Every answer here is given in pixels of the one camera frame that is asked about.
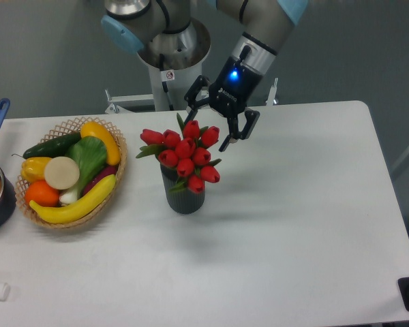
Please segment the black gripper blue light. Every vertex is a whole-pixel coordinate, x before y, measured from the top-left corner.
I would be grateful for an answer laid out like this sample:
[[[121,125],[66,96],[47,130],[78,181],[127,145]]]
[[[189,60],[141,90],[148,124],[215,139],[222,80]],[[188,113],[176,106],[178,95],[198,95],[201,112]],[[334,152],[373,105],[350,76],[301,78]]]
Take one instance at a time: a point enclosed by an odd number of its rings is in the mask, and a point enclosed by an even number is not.
[[[187,107],[190,108],[184,122],[192,121],[198,110],[209,104],[212,109],[227,118],[228,135],[219,147],[219,152],[224,152],[229,144],[236,143],[237,140],[248,139],[260,113],[257,110],[245,110],[246,103],[261,80],[260,74],[242,65],[233,57],[229,57],[214,83],[211,84],[210,80],[203,75],[195,79],[184,96]],[[209,88],[209,97],[197,99],[205,88]],[[245,125],[240,130],[238,114],[243,111]]]

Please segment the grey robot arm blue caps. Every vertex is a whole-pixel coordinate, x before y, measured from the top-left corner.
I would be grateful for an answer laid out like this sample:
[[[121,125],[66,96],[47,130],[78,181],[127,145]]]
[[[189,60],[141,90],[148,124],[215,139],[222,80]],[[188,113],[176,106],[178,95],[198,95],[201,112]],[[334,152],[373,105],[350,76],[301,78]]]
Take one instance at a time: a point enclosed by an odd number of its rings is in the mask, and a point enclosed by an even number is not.
[[[209,106],[228,122],[221,150],[249,138],[260,114],[247,102],[299,22],[306,1],[213,1],[245,28],[214,81],[202,74],[211,46],[207,28],[189,1],[106,1],[101,24],[120,49],[149,68],[155,108],[188,110],[193,119]]]

